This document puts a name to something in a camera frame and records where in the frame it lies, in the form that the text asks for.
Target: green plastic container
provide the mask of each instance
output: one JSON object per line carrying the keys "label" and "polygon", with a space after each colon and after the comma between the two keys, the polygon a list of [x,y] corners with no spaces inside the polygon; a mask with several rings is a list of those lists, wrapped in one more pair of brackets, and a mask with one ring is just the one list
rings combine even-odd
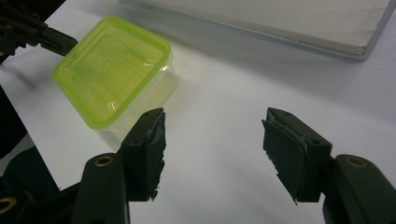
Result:
{"label": "green plastic container", "polygon": [[162,106],[176,87],[171,62],[165,39],[107,17],[64,57],[51,78],[92,129],[117,128],[117,122],[131,128],[141,113]]}

